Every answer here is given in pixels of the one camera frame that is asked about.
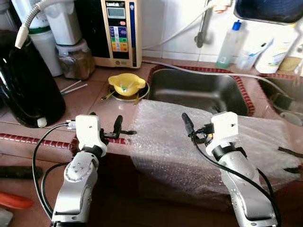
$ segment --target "white tile wall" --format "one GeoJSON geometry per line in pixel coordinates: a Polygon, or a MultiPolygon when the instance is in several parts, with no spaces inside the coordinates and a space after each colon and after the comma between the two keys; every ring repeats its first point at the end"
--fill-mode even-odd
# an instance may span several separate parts
{"type": "MultiPolygon", "coordinates": [[[[157,44],[189,24],[198,16],[205,5],[205,1],[142,0],[143,47],[157,44]]],[[[212,13],[202,48],[197,48],[194,42],[194,37],[199,30],[199,19],[188,30],[167,43],[144,50],[143,55],[190,61],[216,62],[227,30],[238,20],[233,14],[233,9],[234,4],[222,14],[212,13]]],[[[245,34],[241,48],[245,48],[251,42],[256,41],[256,39],[268,40],[272,36],[272,31],[281,27],[281,25],[256,21],[241,21],[243,33],[245,34]]],[[[303,19],[297,23],[297,29],[302,31],[303,34],[303,19]]],[[[290,51],[291,56],[303,57],[302,54],[296,53],[296,48],[301,43],[303,43],[302,35],[290,51]]],[[[240,50],[236,51],[234,61],[239,56],[239,53],[240,50]]]]}

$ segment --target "kitchen counter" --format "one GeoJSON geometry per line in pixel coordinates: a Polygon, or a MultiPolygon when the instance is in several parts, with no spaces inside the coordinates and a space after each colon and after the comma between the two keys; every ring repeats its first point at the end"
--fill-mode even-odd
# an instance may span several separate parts
{"type": "MultiPolygon", "coordinates": [[[[191,66],[191,67],[206,67],[215,68],[214,63],[206,62],[195,62],[195,61],[175,61],[168,59],[154,59],[145,58],[150,61],[162,61],[168,64],[191,66]]],[[[87,87],[80,90],[74,91],[64,96],[64,100],[67,105],[66,112],[61,120],[57,123],[62,123],[68,119],[74,119],[79,114],[89,114],[95,112],[101,121],[101,127],[105,129],[105,132],[111,132],[113,130],[114,122],[118,115],[122,115],[124,120],[122,124],[123,130],[131,130],[129,126],[132,122],[134,113],[136,111],[136,106],[133,103],[121,102],[110,98],[108,100],[101,101],[100,98],[108,94],[107,79],[110,76],[118,75],[121,73],[129,72],[138,75],[139,77],[147,80],[150,70],[155,67],[153,64],[143,63],[140,69],[119,69],[119,68],[101,68],[98,67],[89,80],[82,83],[88,83],[87,87]]],[[[238,72],[234,66],[229,70],[233,72],[238,72]]],[[[248,72],[250,74],[257,74],[255,70],[248,72]]],[[[74,83],[74,80],[65,79],[64,77],[56,77],[55,81],[59,87],[62,89],[68,85],[74,83]]],[[[269,119],[279,119],[284,121],[269,105],[261,87],[255,79],[242,78],[245,89],[251,98],[254,106],[255,113],[254,117],[269,118],[269,119]]],[[[285,122],[287,129],[285,132],[289,133],[291,142],[293,144],[293,150],[298,153],[303,153],[303,127],[298,127],[285,122]]],[[[0,109],[0,133],[18,135],[23,137],[40,138],[48,129],[29,129],[20,125],[8,109],[0,109]]],[[[75,131],[68,130],[66,128],[61,128],[55,130],[53,133],[47,137],[47,140],[56,142],[70,143],[75,136],[75,131]]],[[[30,164],[30,158],[32,157],[32,152],[35,145],[31,143],[24,143],[15,141],[15,139],[6,138],[6,140],[0,139],[0,152],[3,154],[0,156],[0,165],[18,165],[23,162],[30,164]]],[[[108,146],[108,153],[119,154],[119,155],[129,155],[129,147],[124,144],[110,143],[108,146]]],[[[49,147],[41,146],[38,152],[37,158],[40,160],[40,165],[45,169],[51,165],[51,163],[67,162],[70,161],[72,153],[67,148],[61,148],[60,146],[49,147]]],[[[53,176],[52,180],[56,180],[56,187],[51,189],[50,199],[53,202],[55,199],[56,191],[61,184],[61,173],[56,171],[56,177],[53,176]]],[[[0,181],[1,191],[15,193],[23,195],[34,199],[35,207],[28,211],[18,211],[18,215],[15,216],[16,220],[12,222],[11,227],[28,226],[28,221],[31,220],[31,214],[34,210],[43,212],[42,208],[39,207],[37,197],[34,192],[34,188],[26,184],[27,189],[22,191],[20,186],[4,187],[7,182],[12,183],[9,180],[0,181]],[[24,224],[21,225],[20,219],[23,219],[24,224]]],[[[46,216],[42,215],[41,218],[45,221],[46,216]]]]}

